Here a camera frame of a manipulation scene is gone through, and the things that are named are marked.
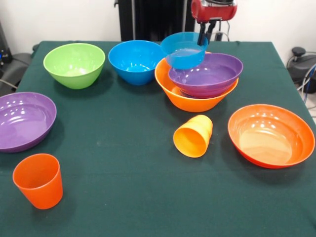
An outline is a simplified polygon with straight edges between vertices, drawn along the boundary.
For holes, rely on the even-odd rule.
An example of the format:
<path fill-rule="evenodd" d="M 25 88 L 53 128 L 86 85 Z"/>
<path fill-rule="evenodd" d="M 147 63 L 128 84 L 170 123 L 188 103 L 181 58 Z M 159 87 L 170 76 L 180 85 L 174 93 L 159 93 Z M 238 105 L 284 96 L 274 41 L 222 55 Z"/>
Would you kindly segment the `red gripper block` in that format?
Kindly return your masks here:
<path fill-rule="evenodd" d="M 210 41 L 217 20 L 231 20 L 236 12 L 236 0 L 193 0 L 191 2 L 191 13 L 200 26 L 197 44 L 199 46 L 203 45 L 206 23 L 209 22 L 209 26 L 205 36 Z"/>

